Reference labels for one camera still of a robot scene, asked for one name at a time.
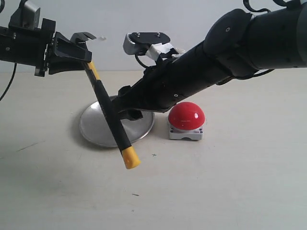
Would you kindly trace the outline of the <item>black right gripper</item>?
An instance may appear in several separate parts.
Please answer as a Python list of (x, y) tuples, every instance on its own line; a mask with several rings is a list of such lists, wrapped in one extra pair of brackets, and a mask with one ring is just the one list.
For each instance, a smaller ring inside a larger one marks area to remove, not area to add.
[(134, 85), (124, 86), (120, 88), (118, 95), (109, 97), (113, 109), (118, 111), (120, 120), (140, 120), (143, 118), (141, 110), (164, 113), (177, 104), (173, 95), (162, 97), (163, 102), (170, 99), (169, 105), (159, 104), (158, 98), (162, 93), (155, 88), (158, 81), (164, 79), (165, 73), (174, 62), (174, 59), (166, 59), (159, 65), (146, 68), (143, 77)]

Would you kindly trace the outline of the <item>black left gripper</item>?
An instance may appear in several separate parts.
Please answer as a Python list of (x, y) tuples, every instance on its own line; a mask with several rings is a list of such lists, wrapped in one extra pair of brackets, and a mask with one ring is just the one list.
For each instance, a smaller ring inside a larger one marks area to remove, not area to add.
[[(38, 50), (35, 61), (35, 76), (44, 77), (47, 70), (46, 49), (52, 42), (56, 22), (43, 18), (40, 29), (35, 29), (38, 38)], [(49, 75), (84, 70), (83, 63), (92, 61), (92, 52), (68, 40), (56, 32), (53, 44), (53, 56), (49, 59)]]

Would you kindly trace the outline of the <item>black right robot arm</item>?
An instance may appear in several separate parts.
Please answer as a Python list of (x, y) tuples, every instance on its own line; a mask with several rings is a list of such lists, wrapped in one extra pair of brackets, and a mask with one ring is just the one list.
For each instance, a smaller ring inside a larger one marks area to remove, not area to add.
[(277, 1), (281, 8), (261, 15), (234, 9), (184, 54), (160, 54), (134, 85), (122, 87), (112, 103), (121, 117), (133, 111), (166, 112), (213, 85), (247, 80), (275, 69), (307, 65), (307, 3)]

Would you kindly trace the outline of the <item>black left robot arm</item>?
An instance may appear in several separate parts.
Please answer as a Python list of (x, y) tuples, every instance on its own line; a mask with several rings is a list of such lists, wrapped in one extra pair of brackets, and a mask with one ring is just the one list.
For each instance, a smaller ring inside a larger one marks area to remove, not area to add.
[(56, 23), (44, 18), (41, 28), (14, 25), (0, 28), (0, 59), (35, 68), (35, 75), (80, 71), (92, 61), (86, 41), (96, 37), (89, 32), (74, 33), (67, 39), (55, 30)]

